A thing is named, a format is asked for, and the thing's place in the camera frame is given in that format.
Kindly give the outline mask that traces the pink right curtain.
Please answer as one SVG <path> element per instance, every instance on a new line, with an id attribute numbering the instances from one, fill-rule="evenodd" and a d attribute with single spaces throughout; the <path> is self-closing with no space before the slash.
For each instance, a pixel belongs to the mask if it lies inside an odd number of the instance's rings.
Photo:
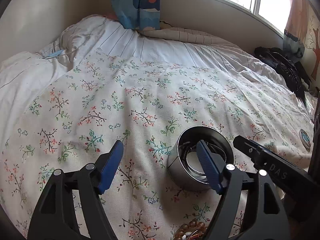
<path id="1" fill-rule="evenodd" d="M 290 4 L 289 18 L 284 29 L 283 51 L 289 60 L 296 63 L 304 56 L 309 3 L 307 0 L 290 0 Z"/>

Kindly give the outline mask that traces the beige striped pillow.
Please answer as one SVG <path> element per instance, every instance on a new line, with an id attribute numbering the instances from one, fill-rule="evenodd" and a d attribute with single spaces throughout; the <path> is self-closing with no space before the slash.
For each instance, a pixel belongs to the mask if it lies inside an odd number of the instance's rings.
<path id="1" fill-rule="evenodd" d="M 152 38 L 162 38 L 165 40 L 180 41 L 185 43 L 194 44 L 215 44 L 230 47 L 237 47 L 237 45 L 224 40 L 223 38 L 214 36 L 203 31 L 173 27 L 167 22 L 160 22 L 159 30 L 144 29 L 138 31 L 140 34 L 152 37 Z"/>

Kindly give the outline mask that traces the black clothing pile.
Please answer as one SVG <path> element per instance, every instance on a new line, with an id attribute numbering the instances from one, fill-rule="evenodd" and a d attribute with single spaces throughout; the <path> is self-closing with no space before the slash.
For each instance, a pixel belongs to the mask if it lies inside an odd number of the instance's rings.
<path id="1" fill-rule="evenodd" d="M 286 57 L 284 52 L 279 48 L 264 48 L 257 47 L 254 50 L 257 59 L 273 68 L 281 75 L 289 90 L 294 92 L 296 97 L 306 106 L 304 81 L 307 86 L 310 86 L 310 77 L 300 62 L 293 63 Z"/>

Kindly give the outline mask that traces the round tin lid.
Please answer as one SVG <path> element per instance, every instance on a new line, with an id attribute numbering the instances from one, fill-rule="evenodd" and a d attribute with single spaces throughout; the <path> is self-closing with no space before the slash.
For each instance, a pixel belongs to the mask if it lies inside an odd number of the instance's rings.
<path id="1" fill-rule="evenodd" d="M 299 130 L 299 138 L 303 144 L 303 146 L 306 148 L 307 151 L 311 148 L 311 140 L 309 135 L 304 131 L 303 129 Z"/>

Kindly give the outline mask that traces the floral bed cover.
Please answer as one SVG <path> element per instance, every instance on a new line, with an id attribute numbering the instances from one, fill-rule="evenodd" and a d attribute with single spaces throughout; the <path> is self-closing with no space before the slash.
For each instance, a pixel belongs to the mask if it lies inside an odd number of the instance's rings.
<path id="1" fill-rule="evenodd" d="M 97 49 L 70 71 L 20 54 L 1 72 L 1 205 L 26 236 L 57 168 L 75 171 L 108 152 L 124 156 L 102 206 L 119 239 L 172 239 L 191 220 L 209 223 L 214 191 L 187 192 L 167 172 L 180 134 L 207 126 L 228 142 L 252 139 L 302 168 L 311 154 L 316 99 L 300 102 L 270 67 L 249 56 L 184 66 L 108 56 Z"/>

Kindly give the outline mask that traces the round silver metal tin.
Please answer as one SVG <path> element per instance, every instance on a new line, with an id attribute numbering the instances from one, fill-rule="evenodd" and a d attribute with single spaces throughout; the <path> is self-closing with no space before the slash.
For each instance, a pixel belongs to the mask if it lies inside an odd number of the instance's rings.
<path id="1" fill-rule="evenodd" d="M 221 133 L 206 126 L 193 126 L 178 137 L 168 156 L 167 170 L 184 190 L 212 189 L 221 194 L 228 184 L 223 171 L 233 163 L 233 150 Z"/>

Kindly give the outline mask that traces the blue cartoon curtain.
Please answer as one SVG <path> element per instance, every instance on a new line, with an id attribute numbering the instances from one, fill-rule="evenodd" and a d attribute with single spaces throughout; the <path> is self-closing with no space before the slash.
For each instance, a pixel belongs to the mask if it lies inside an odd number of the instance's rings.
<path id="1" fill-rule="evenodd" d="M 111 0 L 111 4 L 125 29 L 160 29 L 161 0 Z"/>

